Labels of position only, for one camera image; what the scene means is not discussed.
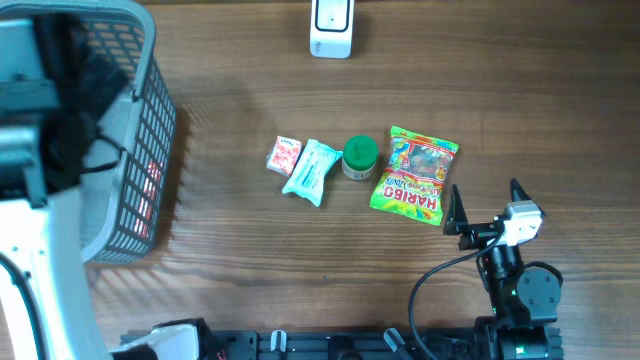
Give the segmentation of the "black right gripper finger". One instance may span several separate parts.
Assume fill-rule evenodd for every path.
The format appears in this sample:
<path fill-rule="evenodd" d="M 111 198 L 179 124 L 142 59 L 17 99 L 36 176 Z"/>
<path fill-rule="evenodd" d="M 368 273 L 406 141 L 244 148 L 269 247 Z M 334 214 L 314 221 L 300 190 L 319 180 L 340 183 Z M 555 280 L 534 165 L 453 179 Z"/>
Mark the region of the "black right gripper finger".
<path fill-rule="evenodd" d="M 510 180 L 510 194 L 509 214 L 511 217 L 524 215 L 545 216 L 545 212 L 531 199 L 515 178 Z"/>
<path fill-rule="evenodd" d="M 446 215 L 443 228 L 444 235 L 461 235 L 468 232 L 469 223 L 461 200 L 460 192 L 456 184 L 452 185 L 449 210 Z"/>

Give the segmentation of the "green lid jar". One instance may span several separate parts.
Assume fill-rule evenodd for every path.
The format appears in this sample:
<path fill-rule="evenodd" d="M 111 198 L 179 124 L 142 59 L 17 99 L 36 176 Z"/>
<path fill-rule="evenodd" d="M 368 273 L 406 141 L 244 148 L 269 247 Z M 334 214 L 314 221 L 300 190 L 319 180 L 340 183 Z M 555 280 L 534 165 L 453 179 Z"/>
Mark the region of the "green lid jar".
<path fill-rule="evenodd" d="M 351 137 L 343 149 L 342 170 L 344 174 L 356 181 L 369 178 L 378 160 L 376 141 L 364 134 Z"/>

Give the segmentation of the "mint green wipes pack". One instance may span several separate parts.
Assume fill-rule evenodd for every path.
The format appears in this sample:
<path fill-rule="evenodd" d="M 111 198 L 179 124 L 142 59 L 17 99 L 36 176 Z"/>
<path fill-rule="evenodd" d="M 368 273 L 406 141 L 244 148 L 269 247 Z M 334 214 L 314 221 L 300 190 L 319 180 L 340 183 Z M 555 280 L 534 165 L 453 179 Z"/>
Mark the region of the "mint green wipes pack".
<path fill-rule="evenodd" d="M 282 188 L 282 194 L 294 193 L 319 207 L 325 177 L 342 155 L 342 151 L 334 150 L 318 140 L 309 139 L 292 175 Z"/>

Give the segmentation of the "red white tissue pack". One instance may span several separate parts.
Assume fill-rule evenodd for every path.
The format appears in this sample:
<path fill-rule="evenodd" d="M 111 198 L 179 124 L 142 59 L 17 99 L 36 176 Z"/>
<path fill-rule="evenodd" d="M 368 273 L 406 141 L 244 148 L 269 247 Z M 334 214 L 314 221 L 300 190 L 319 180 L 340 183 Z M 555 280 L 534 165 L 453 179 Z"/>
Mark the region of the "red white tissue pack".
<path fill-rule="evenodd" d="M 278 136 L 266 159 L 266 168 L 289 177 L 296 166 L 303 145 L 299 140 Z"/>

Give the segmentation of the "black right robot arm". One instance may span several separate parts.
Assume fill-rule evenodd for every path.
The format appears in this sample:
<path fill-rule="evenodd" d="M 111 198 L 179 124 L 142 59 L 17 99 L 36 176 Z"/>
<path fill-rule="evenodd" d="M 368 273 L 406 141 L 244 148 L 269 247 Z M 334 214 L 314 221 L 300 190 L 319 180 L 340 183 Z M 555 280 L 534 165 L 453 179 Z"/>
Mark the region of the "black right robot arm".
<path fill-rule="evenodd" d="M 511 201 L 490 222 L 471 224 L 457 186 L 443 233 L 458 235 L 458 247 L 478 250 L 476 267 L 493 315 L 474 324 L 479 359 L 558 360 L 564 357 L 557 307 L 564 283 L 561 272 L 540 261 L 522 260 L 520 246 L 535 239 L 545 213 L 524 189 L 510 181 Z"/>

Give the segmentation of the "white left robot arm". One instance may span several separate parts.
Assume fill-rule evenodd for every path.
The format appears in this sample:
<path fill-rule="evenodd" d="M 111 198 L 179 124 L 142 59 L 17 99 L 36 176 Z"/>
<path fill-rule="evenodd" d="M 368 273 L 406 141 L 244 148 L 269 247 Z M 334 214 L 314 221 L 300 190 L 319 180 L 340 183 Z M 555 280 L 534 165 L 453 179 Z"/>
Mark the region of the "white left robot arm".
<path fill-rule="evenodd" d="M 84 159 L 127 85 L 81 20 L 49 12 L 1 24 L 1 299 L 14 350 L 34 359 L 111 359 L 81 254 Z"/>

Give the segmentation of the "white barcode scanner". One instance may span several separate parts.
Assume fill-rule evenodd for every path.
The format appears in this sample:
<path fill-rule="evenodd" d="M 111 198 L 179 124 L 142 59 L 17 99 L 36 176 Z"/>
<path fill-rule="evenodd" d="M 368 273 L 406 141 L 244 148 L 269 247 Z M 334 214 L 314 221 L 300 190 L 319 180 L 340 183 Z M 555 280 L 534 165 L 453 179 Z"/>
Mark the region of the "white barcode scanner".
<path fill-rule="evenodd" d="M 309 48 L 314 57 L 346 59 L 351 56 L 354 0 L 312 0 Z"/>

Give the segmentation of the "Haribo gummy candy bag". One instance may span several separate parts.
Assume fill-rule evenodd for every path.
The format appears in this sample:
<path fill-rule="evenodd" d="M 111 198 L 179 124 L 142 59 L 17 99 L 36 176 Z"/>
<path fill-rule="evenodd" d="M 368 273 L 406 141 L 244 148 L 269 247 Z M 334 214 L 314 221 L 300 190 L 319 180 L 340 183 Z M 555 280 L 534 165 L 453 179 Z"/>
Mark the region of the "Haribo gummy candy bag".
<path fill-rule="evenodd" d="M 442 194 L 459 150 L 451 141 L 393 126 L 390 157 L 370 199 L 370 207 L 430 225 L 443 217 Z"/>

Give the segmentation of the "grey plastic shopping basket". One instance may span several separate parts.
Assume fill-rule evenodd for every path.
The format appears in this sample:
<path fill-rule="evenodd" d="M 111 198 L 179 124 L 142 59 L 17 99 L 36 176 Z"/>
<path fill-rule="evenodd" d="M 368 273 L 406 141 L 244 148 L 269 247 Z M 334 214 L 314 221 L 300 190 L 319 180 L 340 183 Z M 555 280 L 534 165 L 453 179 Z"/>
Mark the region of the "grey plastic shopping basket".
<path fill-rule="evenodd" d="M 111 170 L 82 178 L 81 235 L 84 262 L 128 264 L 143 258 L 155 245 L 166 172 L 176 130 L 176 108 L 154 58 L 156 25 L 140 4 L 111 1 L 4 1 L 4 19 L 65 12 L 78 16 L 88 31 L 90 46 L 118 65 L 128 76 L 99 126 L 124 147 Z M 104 141 L 92 144 L 86 162 L 100 165 L 116 159 L 117 152 Z M 161 168 L 149 237 L 133 231 L 136 205 L 142 195 L 140 179 L 147 164 Z"/>

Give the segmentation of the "red package in basket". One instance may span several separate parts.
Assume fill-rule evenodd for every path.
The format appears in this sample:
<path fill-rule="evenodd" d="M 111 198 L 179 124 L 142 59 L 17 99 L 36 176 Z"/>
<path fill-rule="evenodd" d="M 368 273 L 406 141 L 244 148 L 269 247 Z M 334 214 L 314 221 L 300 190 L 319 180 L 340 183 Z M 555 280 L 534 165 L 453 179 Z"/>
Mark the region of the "red package in basket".
<path fill-rule="evenodd" d="M 158 164 L 150 161 L 140 179 L 142 195 L 137 201 L 137 216 L 133 231 L 136 235 L 144 239 L 149 237 L 150 222 L 154 212 L 153 205 L 156 203 L 158 193 L 157 185 L 161 180 L 161 175 L 161 168 Z"/>

